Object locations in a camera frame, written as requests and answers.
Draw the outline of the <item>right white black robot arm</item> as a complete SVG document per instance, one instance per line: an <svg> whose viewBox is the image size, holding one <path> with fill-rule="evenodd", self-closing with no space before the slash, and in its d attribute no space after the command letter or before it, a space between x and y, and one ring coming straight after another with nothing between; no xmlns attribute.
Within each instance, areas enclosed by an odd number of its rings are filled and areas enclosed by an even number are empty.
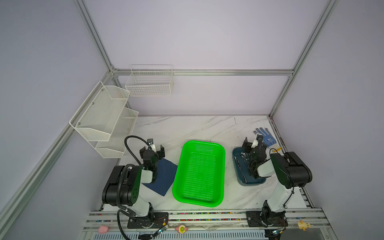
<svg viewBox="0 0 384 240"><path fill-rule="evenodd" d="M267 154L267 144L262 135L257 135L251 143L245 139L242 145L245 156L246 173L259 180L276 175L279 183L262 207L259 219L264 226L284 220L288 203L299 188L313 179L311 170L294 152L280 154L277 150Z"/></svg>

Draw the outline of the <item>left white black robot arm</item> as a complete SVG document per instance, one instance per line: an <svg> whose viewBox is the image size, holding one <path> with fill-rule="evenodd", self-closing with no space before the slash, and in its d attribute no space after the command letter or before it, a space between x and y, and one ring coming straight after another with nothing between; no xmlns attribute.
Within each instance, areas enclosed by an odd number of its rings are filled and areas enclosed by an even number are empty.
<svg viewBox="0 0 384 240"><path fill-rule="evenodd" d="M142 148L142 166L115 166L102 192L102 202L118 207L134 217L146 217L152 205L140 197L141 184L152 184L158 176L158 161L165 157L165 149L153 150L154 145Z"/></svg>

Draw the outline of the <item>green plastic perforated basket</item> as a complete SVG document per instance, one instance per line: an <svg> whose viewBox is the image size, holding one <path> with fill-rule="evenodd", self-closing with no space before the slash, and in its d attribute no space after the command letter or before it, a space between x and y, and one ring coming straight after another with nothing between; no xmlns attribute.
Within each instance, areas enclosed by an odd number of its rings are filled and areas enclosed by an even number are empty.
<svg viewBox="0 0 384 240"><path fill-rule="evenodd" d="M216 143L188 141L183 145L173 183L174 198L185 204L214 208L224 199L225 148Z"/></svg>

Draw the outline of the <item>silver metal fork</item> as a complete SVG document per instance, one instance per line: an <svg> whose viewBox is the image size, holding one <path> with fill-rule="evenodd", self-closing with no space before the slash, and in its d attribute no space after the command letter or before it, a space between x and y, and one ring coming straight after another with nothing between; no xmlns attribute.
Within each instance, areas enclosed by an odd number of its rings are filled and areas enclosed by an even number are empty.
<svg viewBox="0 0 384 240"><path fill-rule="evenodd" d="M241 172L242 177L243 177L243 182L246 184L247 183L247 178L246 178L246 176L244 174L244 169L245 169L244 167L246 167L246 163L247 163L247 161L246 161L247 160L246 159L246 154L244 152L241 152L240 156L242 158L243 163L242 163L242 166L239 167L239 169L240 169L240 172Z"/></svg>

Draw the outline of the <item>dark blue paper napkin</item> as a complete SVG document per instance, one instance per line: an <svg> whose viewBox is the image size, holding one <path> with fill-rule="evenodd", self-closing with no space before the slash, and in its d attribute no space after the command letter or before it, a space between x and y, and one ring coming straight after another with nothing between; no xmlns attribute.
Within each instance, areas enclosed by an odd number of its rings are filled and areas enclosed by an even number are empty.
<svg viewBox="0 0 384 240"><path fill-rule="evenodd" d="M158 175L155 182L144 186L164 197L175 180L177 169L177 165L162 158L158 161Z"/></svg>

